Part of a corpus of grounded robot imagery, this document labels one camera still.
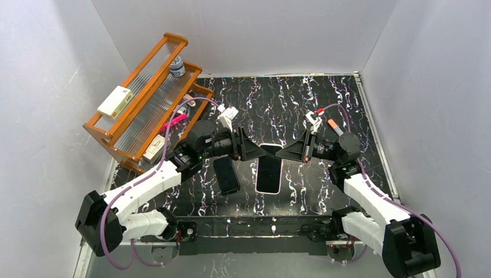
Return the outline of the beige phone case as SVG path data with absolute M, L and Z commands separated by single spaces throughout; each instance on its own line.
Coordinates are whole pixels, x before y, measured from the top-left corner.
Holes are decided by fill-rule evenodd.
M 282 150 L 282 145 L 261 144 L 259 147 L 266 155 L 258 159 L 255 190 L 262 194 L 277 195 L 280 193 L 283 161 L 276 156 L 276 152 Z

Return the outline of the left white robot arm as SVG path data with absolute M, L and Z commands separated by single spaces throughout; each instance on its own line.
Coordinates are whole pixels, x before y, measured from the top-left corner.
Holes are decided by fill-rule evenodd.
M 204 159 L 227 156 L 245 162 L 266 154 L 242 127 L 217 129 L 213 122 L 200 120 L 162 162 L 144 174 L 104 193 L 89 192 L 83 198 L 75 228 L 98 257 L 126 240 L 163 236 L 177 224 L 175 215 L 163 208 L 137 213 L 144 203 L 192 178 L 203 168 Z

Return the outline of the black phone case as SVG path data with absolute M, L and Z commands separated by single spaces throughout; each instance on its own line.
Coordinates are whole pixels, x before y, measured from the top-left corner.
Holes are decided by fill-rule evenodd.
M 230 157 L 223 157 L 214 160 L 213 168 L 220 193 L 222 195 L 231 195 L 240 190 L 240 183 L 236 174 L 236 169 Z

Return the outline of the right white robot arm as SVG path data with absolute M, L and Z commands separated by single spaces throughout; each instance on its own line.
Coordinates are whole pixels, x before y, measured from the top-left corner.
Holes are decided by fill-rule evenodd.
M 353 206 L 332 212 L 332 230 L 360 239 L 379 254 L 392 277 L 409 277 L 441 265 L 435 232 L 430 220 L 409 213 L 394 203 L 365 175 L 358 158 L 360 140 L 353 133 L 342 133 L 334 142 L 304 131 L 293 144 L 275 156 L 297 162 L 311 158 L 329 160 L 331 182 L 354 199 Z

